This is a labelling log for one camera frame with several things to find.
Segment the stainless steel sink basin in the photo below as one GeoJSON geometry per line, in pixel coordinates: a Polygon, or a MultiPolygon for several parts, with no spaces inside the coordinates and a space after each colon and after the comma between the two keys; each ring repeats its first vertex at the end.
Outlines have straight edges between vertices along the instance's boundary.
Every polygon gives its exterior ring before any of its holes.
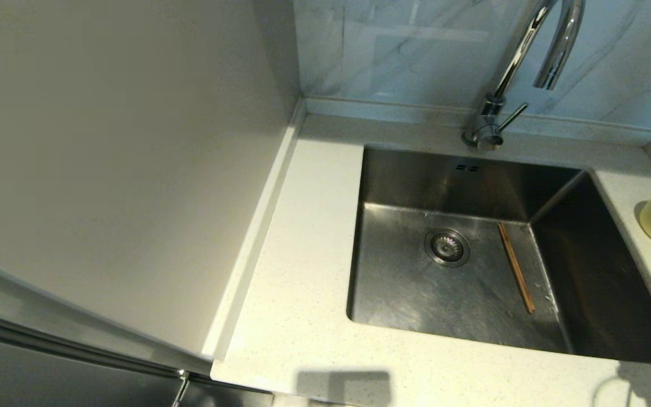
{"type": "Polygon", "coordinates": [[[364,150],[347,317],[496,345],[651,363],[651,292],[591,175],[364,150]],[[471,247],[437,265],[424,237],[471,247]]]}

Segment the round metal drain strainer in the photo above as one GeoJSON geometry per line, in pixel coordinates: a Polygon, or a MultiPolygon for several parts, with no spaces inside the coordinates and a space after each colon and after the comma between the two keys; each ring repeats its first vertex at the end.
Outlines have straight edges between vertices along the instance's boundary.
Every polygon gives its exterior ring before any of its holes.
{"type": "Polygon", "coordinates": [[[436,228],[427,232],[424,250],[434,263],[451,268],[465,265],[471,257],[467,238],[452,228],[436,228]]]}

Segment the chrome gooseneck faucet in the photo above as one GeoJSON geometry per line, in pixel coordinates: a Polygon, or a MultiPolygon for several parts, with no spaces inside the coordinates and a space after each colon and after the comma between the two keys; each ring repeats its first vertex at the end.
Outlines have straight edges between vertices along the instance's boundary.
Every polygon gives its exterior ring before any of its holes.
{"type": "Polygon", "coordinates": [[[499,115],[506,105],[506,92],[516,77],[522,62],[526,59],[537,34],[552,9],[559,3],[561,12],[550,47],[533,86],[552,90],[561,76],[570,57],[583,20],[587,0],[538,0],[526,23],[520,31],[518,41],[507,52],[507,59],[493,88],[486,92],[481,108],[473,114],[470,125],[463,129],[462,141],[471,149],[496,150],[504,143],[503,133],[513,121],[529,106],[522,103],[514,113],[504,120],[499,115]]]}

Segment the dark grey cabinet front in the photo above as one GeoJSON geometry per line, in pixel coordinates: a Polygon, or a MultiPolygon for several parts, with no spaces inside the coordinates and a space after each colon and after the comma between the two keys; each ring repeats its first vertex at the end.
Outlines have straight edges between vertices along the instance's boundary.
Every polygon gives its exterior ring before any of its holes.
{"type": "Polygon", "coordinates": [[[0,272],[0,407],[271,407],[210,379],[211,363],[71,307],[0,272]]]}

